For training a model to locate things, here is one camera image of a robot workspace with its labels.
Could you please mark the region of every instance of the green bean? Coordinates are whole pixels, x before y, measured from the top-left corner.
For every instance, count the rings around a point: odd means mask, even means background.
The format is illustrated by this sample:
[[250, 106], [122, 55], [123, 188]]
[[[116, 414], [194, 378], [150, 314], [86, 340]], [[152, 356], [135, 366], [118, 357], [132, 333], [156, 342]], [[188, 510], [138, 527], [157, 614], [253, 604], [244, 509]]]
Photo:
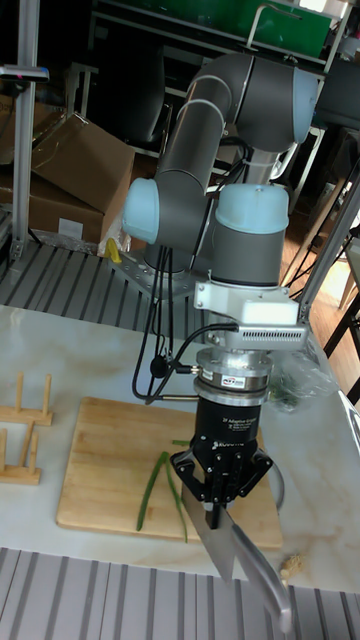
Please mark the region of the green bean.
[[183, 529], [184, 529], [184, 540], [185, 540], [185, 542], [187, 542], [188, 541], [187, 527], [186, 527], [185, 518], [184, 518], [184, 515], [183, 515], [183, 512], [182, 512], [182, 508], [181, 508], [182, 499], [181, 499], [181, 496], [178, 494], [178, 492], [176, 490], [174, 481], [173, 481], [172, 476], [171, 476], [171, 465], [170, 465], [170, 456], [169, 456], [169, 454], [167, 454], [167, 456], [165, 458], [165, 467], [166, 467], [166, 473], [167, 473], [167, 477], [168, 477], [169, 487], [170, 487], [170, 489], [172, 491], [172, 494], [174, 496], [176, 508], [177, 508], [177, 510], [179, 512], [179, 516], [181, 518], [182, 526], [183, 526]]
[[188, 447], [190, 445], [189, 440], [173, 440], [171, 444], [176, 444], [178, 447]]
[[147, 509], [147, 505], [149, 502], [149, 498], [150, 498], [150, 494], [152, 492], [153, 486], [155, 484], [155, 480], [158, 477], [159, 471], [161, 466], [164, 464], [166, 458], [169, 457], [169, 454], [167, 453], [167, 451], [163, 451], [162, 454], [160, 455], [152, 473], [149, 479], [149, 482], [146, 485], [146, 489], [145, 489], [145, 493], [143, 495], [143, 499], [141, 501], [141, 506], [140, 506], [140, 510], [139, 510], [139, 515], [138, 515], [138, 521], [137, 521], [137, 525], [136, 525], [136, 531], [141, 531], [143, 524], [144, 524], [144, 518], [145, 518], [145, 514], [146, 514], [146, 509]]

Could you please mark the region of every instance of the wooden cutting board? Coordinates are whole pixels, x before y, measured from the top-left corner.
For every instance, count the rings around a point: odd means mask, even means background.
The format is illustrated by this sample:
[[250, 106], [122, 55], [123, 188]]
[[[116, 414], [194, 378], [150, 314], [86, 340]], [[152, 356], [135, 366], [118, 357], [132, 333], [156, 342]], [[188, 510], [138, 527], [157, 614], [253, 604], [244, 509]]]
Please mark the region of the wooden cutting board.
[[[139, 533], [136, 522], [145, 487], [160, 453], [181, 450], [172, 441], [190, 440], [194, 422], [193, 413], [83, 398], [57, 524], [68, 529], [183, 539], [165, 468], [156, 480]], [[180, 491], [181, 482], [175, 472], [173, 477]], [[266, 477], [247, 498], [236, 500], [231, 515], [259, 547], [281, 547], [280, 523]], [[185, 517], [189, 541], [198, 541], [187, 514]]]

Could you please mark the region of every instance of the wooden rack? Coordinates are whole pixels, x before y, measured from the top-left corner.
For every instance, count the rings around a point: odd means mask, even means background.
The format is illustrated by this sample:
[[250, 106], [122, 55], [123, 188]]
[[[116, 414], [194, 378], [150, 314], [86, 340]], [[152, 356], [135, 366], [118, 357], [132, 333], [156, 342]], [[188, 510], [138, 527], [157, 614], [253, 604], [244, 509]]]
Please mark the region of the wooden rack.
[[[39, 434], [34, 431], [35, 424], [41, 426], [51, 425], [53, 413], [49, 411], [49, 399], [51, 388], [51, 375], [45, 378], [44, 398], [42, 409], [24, 409], [21, 407], [22, 390], [24, 383], [23, 372], [18, 373], [16, 385], [15, 406], [0, 405], [0, 422], [18, 422], [27, 424], [27, 429], [17, 465], [6, 464], [7, 429], [0, 431], [0, 482], [12, 484], [39, 484], [41, 469], [36, 467], [36, 456], [39, 442]], [[26, 466], [26, 458], [30, 445], [29, 464]]]

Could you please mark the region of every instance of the green vegetable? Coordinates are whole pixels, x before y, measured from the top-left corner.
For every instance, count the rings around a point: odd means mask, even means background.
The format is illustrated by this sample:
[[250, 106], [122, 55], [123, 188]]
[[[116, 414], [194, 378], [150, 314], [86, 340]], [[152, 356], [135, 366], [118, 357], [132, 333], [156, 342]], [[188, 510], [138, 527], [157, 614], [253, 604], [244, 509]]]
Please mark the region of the green vegetable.
[[299, 403], [299, 387], [292, 375], [283, 370], [272, 376], [269, 391], [270, 400], [280, 407], [294, 408]]
[[162, 467], [162, 465], [165, 464], [165, 468], [166, 468], [166, 475], [167, 475], [167, 479], [168, 479], [168, 483], [169, 483], [169, 487], [171, 489], [171, 493], [173, 494], [173, 498], [175, 500], [175, 505], [176, 508], [179, 512], [180, 518], [181, 518], [181, 523], [184, 529], [184, 539], [185, 542], [188, 541], [188, 535], [187, 535], [187, 527], [186, 527], [186, 522], [185, 522], [185, 518], [182, 512], [182, 499], [181, 496], [178, 494], [174, 481], [172, 479], [171, 476], [171, 465], [170, 465], [170, 454], [167, 451], [163, 451], [162, 454], [160, 455], [157, 463], [155, 464], [154, 469], [152, 470], [149, 482], [146, 485], [146, 489], [145, 489], [145, 493], [143, 495], [143, 499], [141, 501], [141, 505], [140, 505], [140, 510], [139, 510], [139, 515], [138, 515], [138, 520], [137, 520], [137, 525], [136, 525], [136, 531], [141, 531], [143, 524], [144, 524], [144, 519], [145, 519], [145, 515], [146, 515], [146, 509], [148, 506], [148, 502], [149, 502], [149, 498], [150, 498], [150, 494], [153, 490], [156, 478], [159, 475], [159, 471]]
[[160, 455], [160, 458], [158, 459], [155, 467], [152, 470], [149, 482], [146, 485], [146, 489], [145, 489], [145, 493], [143, 495], [143, 499], [141, 501], [139, 515], [138, 515], [138, 521], [137, 521], [137, 525], [136, 525], [136, 531], [140, 531], [142, 529], [142, 526], [144, 524], [144, 518], [145, 518], [145, 514], [146, 514], [147, 505], [148, 505], [149, 498], [150, 498], [150, 494], [151, 494], [151, 492], [153, 490], [153, 486], [155, 484], [155, 480], [159, 475], [159, 471], [160, 471], [162, 465], [164, 464], [164, 462], [166, 460], [166, 456], [168, 456], [168, 455], [169, 454], [167, 453], [167, 451], [163, 451], [162, 454]]
[[171, 444], [176, 444], [178, 447], [188, 447], [190, 440], [173, 440]]
[[176, 508], [177, 508], [177, 510], [179, 512], [181, 523], [182, 523], [182, 526], [183, 526], [183, 529], [184, 529], [184, 540], [185, 540], [185, 542], [187, 542], [188, 541], [187, 527], [186, 527], [184, 514], [182, 512], [182, 500], [181, 500], [181, 496], [176, 491], [176, 487], [175, 487], [174, 481], [173, 481], [173, 479], [171, 477], [171, 466], [170, 466], [170, 456], [169, 456], [169, 454], [166, 456], [166, 459], [165, 459], [165, 467], [166, 467], [166, 474], [167, 474], [167, 477], [168, 477], [169, 487], [170, 487], [170, 489], [172, 491], [172, 494], [174, 496]]

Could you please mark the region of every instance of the black chair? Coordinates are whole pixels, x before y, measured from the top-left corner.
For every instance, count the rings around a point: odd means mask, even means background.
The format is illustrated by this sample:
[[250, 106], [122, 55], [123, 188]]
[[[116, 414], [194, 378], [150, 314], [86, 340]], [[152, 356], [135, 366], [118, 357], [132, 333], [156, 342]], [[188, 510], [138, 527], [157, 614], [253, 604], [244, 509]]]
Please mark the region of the black chair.
[[[358, 320], [358, 313], [360, 311], [360, 293], [357, 294], [355, 300], [351, 303], [350, 307], [340, 320], [335, 331], [327, 341], [324, 351], [328, 358], [330, 358], [335, 347], [339, 344], [341, 338], [345, 335], [345, 332], [350, 329], [350, 334], [353, 339], [358, 358], [360, 359], [360, 323]], [[352, 404], [356, 404], [360, 398], [360, 377], [355, 384], [351, 387], [347, 394], [348, 399]]]
[[163, 45], [147, 34], [136, 41], [111, 31], [91, 89], [88, 117], [108, 133], [140, 148], [160, 144], [163, 151], [172, 107], [164, 104]]

